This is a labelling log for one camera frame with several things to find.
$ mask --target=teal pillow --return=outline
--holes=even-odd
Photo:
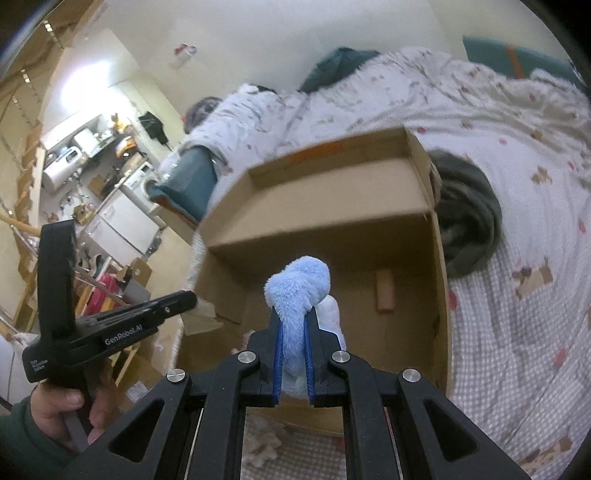
[[[161,182],[147,185],[146,191],[153,202],[199,223],[216,183],[212,153],[205,147],[193,147],[180,156]]]

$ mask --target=blanket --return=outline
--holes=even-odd
[[[395,125],[428,151],[482,170],[503,212],[501,239],[485,269],[449,282],[449,396],[535,480],[558,478],[591,427],[591,198],[580,182],[591,157],[587,98],[550,75],[510,80],[407,47],[318,92],[265,101],[249,119],[248,102],[230,98],[216,110],[226,122],[211,123],[214,112],[191,135],[207,147],[217,139],[230,179],[278,155]],[[191,268],[194,278],[199,261]],[[339,454],[319,445],[316,476],[337,478],[342,470],[330,465],[342,464]],[[282,463],[290,459],[243,475],[297,478],[298,466]]]

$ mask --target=white wall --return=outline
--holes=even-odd
[[[136,72],[117,87],[127,96],[140,113],[152,112],[164,125],[164,133],[174,147],[184,137],[183,121],[179,112],[162,93],[155,80],[145,72]]]
[[[341,45],[379,51],[422,45],[465,59],[462,36],[482,35],[566,59],[519,0],[118,1],[79,38],[103,28],[113,30],[179,112],[243,82],[294,89]],[[198,50],[175,69],[180,43]]]
[[[72,84],[68,83],[69,80],[81,69],[92,68],[99,63],[106,64],[107,68],[104,74],[101,73],[96,89],[93,91],[93,89],[85,89],[84,85],[76,85],[80,88],[79,101],[65,102],[64,92],[67,94],[72,89]],[[82,110],[100,110],[102,107],[100,95],[103,91],[129,78],[137,70],[138,64],[133,56],[109,29],[101,29],[87,40],[73,42],[73,47],[64,50],[51,76],[50,85],[43,100],[41,113],[43,134],[45,135],[68,117]]]
[[[463,35],[502,40],[568,61],[569,56],[542,20],[519,0],[428,0],[460,59]]]

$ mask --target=dark green cloth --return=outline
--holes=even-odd
[[[0,417],[0,469],[11,466],[19,480],[51,480],[74,459],[74,453],[47,437],[33,421],[29,398]],[[0,471],[0,479],[12,480]]]
[[[477,166],[443,151],[429,156],[441,177],[436,206],[447,276],[484,268],[501,241],[501,205]]]
[[[306,77],[300,87],[304,93],[318,91],[320,87],[328,87],[351,75],[366,61],[379,55],[375,50],[354,50],[339,47],[330,52]]]

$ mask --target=white cabinet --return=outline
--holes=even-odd
[[[102,252],[120,265],[129,265],[148,251],[157,232],[158,225],[117,191],[85,228],[82,241],[90,252]]]
[[[116,192],[99,216],[143,255],[158,232],[158,225],[123,192]]]

